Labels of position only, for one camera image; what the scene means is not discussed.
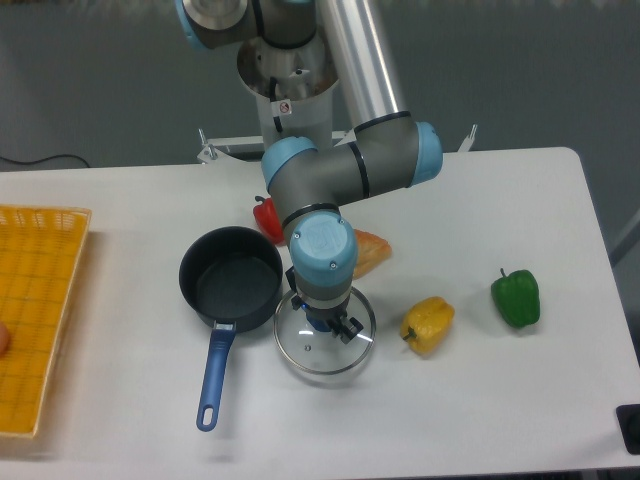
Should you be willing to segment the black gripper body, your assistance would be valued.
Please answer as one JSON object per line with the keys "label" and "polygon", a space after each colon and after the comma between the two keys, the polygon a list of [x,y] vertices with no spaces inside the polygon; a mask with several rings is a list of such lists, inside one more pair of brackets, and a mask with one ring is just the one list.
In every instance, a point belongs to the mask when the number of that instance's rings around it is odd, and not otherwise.
{"label": "black gripper body", "polygon": [[297,277],[293,267],[285,272],[292,298],[289,300],[294,311],[302,310],[308,323],[319,332],[344,333],[343,324],[351,296],[351,287],[329,300],[314,299],[297,286]]}

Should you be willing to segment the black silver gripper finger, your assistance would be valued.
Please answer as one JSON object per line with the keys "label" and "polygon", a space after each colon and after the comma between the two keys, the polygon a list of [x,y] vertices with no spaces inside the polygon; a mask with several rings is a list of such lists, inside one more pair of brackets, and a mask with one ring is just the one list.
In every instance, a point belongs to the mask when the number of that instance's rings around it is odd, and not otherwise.
{"label": "black silver gripper finger", "polygon": [[363,329],[363,324],[348,313],[333,315],[327,326],[334,338],[338,338],[343,344],[349,344]]}

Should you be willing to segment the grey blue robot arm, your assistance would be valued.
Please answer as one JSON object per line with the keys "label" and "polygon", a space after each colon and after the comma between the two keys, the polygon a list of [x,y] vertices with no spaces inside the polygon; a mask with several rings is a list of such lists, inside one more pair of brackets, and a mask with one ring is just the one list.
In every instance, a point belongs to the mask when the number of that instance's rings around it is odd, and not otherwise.
{"label": "grey blue robot arm", "polygon": [[357,242],[340,207],[435,178],[434,128],[413,120],[372,1],[180,1],[186,37],[238,44],[261,165],[293,263],[293,306],[344,343]]}

